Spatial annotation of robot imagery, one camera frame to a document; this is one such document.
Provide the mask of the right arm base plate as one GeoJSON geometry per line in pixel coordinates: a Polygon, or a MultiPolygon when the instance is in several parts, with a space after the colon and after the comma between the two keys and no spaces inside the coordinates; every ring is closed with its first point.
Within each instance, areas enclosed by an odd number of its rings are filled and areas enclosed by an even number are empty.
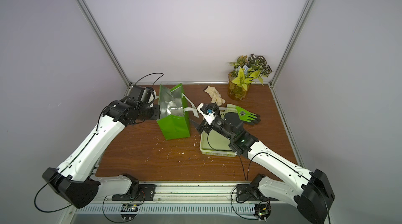
{"type": "Polygon", "coordinates": [[[278,199],[264,196],[257,187],[251,184],[237,184],[236,189],[236,201],[238,203],[244,203],[248,201],[261,202],[261,201],[274,201],[278,202],[278,199]]]}

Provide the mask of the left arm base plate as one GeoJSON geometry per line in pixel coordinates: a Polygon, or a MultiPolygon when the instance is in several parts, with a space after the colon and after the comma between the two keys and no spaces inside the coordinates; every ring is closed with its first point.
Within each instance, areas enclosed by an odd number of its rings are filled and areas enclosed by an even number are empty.
{"type": "Polygon", "coordinates": [[[125,194],[112,196],[112,201],[153,201],[156,184],[136,184],[125,194]]]}

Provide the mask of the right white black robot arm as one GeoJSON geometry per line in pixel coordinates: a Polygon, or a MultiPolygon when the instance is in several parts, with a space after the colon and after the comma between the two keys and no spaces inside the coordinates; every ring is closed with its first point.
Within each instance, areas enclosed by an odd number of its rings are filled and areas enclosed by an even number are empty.
{"type": "Polygon", "coordinates": [[[269,149],[257,137],[244,129],[243,125],[233,126],[222,119],[212,123],[203,120],[191,122],[199,133],[215,131],[229,140],[229,148],[272,174],[280,181],[268,177],[257,180],[258,192],[267,198],[274,198],[297,208],[299,213],[312,224],[331,223],[330,209],[335,194],[330,181],[323,171],[310,171],[269,149]]]}

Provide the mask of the green insulated delivery bag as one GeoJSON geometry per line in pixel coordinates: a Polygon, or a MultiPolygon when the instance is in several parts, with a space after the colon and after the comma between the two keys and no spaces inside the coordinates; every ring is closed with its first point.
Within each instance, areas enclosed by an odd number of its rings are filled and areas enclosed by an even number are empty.
{"type": "Polygon", "coordinates": [[[160,119],[157,123],[165,140],[188,138],[190,133],[189,116],[199,118],[194,103],[186,96],[182,84],[174,88],[160,85],[159,102],[160,119]]]}

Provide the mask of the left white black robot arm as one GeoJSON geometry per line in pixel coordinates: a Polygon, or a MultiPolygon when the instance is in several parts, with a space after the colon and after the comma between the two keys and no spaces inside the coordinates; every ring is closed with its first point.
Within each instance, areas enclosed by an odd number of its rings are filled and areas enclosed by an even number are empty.
{"type": "Polygon", "coordinates": [[[104,151],[126,126],[136,124],[137,120],[157,120],[159,117],[159,105],[141,101],[129,104],[122,100],[111,102],[79,147],[58,167],[47,168],[43,179],[56,194],[77,209],[105,196],[121,195],[135,199],[139,195],[139,182],[133,176],[96,177],[92,172],[104,151]]]}

